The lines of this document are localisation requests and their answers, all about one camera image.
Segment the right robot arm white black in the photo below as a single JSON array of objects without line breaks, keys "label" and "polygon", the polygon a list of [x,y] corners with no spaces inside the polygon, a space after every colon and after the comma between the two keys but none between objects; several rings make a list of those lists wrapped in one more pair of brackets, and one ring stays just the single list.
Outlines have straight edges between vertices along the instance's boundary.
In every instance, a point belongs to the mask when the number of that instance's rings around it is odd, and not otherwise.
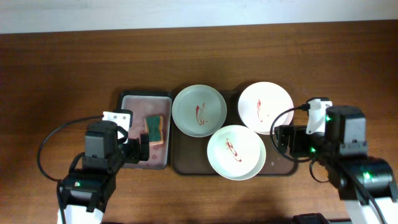
[{"label": "right robot arm white black", "polygon": [[272,124],[274,149],[290,161],[324,167],[326,182],[338,191],[352,223],[397,223],[397,182],[387,161],[368,154],[363,112],[309,103],[298,110],[307,111],[308,124]]}]

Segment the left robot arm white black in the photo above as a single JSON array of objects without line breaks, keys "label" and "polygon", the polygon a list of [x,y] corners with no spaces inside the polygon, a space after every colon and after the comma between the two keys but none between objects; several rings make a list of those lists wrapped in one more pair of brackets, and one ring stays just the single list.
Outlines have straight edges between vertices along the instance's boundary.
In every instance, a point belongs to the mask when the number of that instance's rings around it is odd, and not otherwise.
[{"label": "left robot arm white black", "polygon": [[129,139],[112,121],[88,125],[85,151],[72,161],[68,175],[57,185],[58,223],[101,223],[116,189],[116,175],[125,163],[149,159],[150,137]]}]

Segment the pale green plate front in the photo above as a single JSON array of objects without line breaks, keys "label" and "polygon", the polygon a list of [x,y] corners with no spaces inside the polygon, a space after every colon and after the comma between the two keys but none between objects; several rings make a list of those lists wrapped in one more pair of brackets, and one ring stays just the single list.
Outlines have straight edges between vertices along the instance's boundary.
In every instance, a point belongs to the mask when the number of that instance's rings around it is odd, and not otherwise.
[{"label": "pale green plate front", "polygon": [[229,180],[248,180],[258,175],[266,163],[266,156],[266,147],[260,136],[240,125],[219,129],[207,145],[211,167]]}]

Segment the white plate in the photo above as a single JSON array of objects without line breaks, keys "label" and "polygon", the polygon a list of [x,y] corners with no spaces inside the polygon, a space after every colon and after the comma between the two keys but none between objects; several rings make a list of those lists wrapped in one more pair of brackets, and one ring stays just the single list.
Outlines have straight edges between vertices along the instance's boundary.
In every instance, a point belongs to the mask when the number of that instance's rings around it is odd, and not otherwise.
[{"label": "white plate", "polygon": [[271,124],[282,112],[294,107],[285,89],[271,82],[249,85],[238,99],[241,121],[259,134],[269,134]]}]

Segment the green orange sponge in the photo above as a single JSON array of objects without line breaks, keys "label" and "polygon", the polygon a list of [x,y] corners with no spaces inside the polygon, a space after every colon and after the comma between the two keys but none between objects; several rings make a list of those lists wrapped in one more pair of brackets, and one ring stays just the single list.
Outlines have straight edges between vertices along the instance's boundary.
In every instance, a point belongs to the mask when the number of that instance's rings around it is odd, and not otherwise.
[{"label": "green orange sponge", "polygon": [[163,135],[164,119],[161,115],[147,116],[145,118],[145,130],[149,135],[150,145],[159,145],[164,143]]}]

